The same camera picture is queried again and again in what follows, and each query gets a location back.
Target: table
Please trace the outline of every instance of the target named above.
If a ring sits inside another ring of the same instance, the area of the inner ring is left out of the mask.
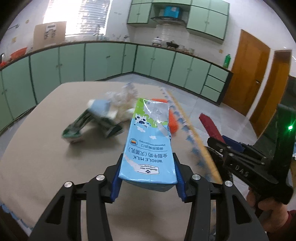
[[[104,139],[98,127],[83,129],[84,141],[69,144],[61,133],[85,109],[88,100],[102,99],[108,91],[120,91],[125,83],[74,82],[60,85],[25,119],[0,161],[0,199],[29,227],[33,227],[51,199],[66,181],[88,182],[116,164],[123,152],[124,132]],[[134,84],[139,97],[164,98],[157,86]],[[194,173],[206,175],[191,151],[182,125],[172,136],[172,150]],[[191,204],[184,204],[176,188],[165,193],[122,183],[119,197],[106,204],[113,240],[183,240]],[[85,203],[82,203],[82,240],[86,240]]]

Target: green bottle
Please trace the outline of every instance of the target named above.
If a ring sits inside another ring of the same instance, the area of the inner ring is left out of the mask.
[[[228,54],[225,57],[223,67],[228,69],[230,61],[231,61],[231,56],[230,56],[230,54]]]

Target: window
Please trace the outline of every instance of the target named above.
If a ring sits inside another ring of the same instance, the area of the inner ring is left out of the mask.
[[[66,37],[106,34],[112,0],[50,0],[43,23],[67,21]]]

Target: human hand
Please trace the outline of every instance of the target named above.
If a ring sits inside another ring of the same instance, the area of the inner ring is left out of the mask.
[[[253,191],[250,189],[247,195],[247,203],[254,207],[256,204],[256,198]],[[258,208],[263,211],[270,211],[271,215],[266,220],[262,221],[262,227],[266,232],[274,233],[279,230],[287,222],[289,214],[287,206],[278,203],[274,198],[267,198],[258,203]]]

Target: screw head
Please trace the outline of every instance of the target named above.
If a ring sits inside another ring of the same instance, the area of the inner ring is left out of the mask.
[[[231,181],[225,181],[225,185],[228,187],[232,187],[232,182]]]
[[[97,179],[98,181],[102,181],[102,180],[105,179],[105,176],[104,176],[104,175],[97,175],[97,176],[96,176],[96,179]]]
[[[65,188],[69,188],[72,186],[72,182],[65,182],[64,186]]]
[[[193,175],[192,175],[192,179],[194,179],[194,180],[199,180],[199,179],[200,179],[200,175],[198,175],[198,174],[193,174]]]

